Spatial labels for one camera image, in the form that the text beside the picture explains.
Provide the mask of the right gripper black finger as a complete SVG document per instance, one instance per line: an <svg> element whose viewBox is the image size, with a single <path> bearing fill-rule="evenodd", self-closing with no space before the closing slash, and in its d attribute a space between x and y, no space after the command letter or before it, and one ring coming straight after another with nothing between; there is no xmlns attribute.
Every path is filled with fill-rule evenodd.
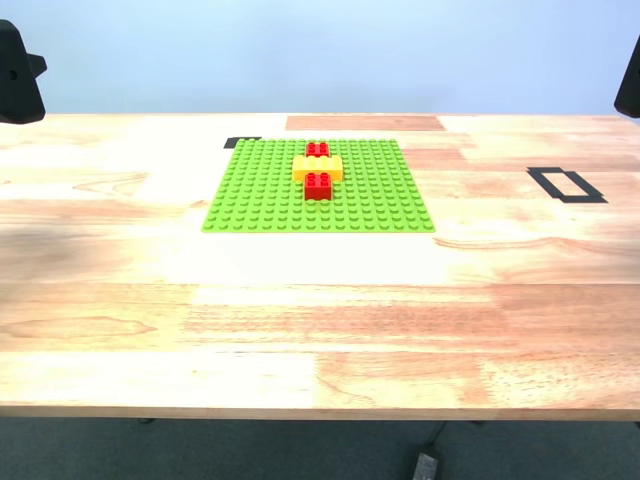
<svg viewBox="0 0 640 480"><path fill-rule="evenodd" d="M637 39L614 100L615 110L631 119L640 118L640 38Z"/></svg>

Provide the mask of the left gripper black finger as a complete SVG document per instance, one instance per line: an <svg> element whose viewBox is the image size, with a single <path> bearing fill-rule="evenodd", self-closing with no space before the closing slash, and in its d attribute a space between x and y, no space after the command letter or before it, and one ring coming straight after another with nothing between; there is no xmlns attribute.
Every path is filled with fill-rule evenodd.
<svg viewBox="0 0 640 480"><path fill-rule="evenodd" d="M26 51L19 30L1 20L1 122L24 125L41 121L46 110L36 79L47 70L43 56Z"/></svg>

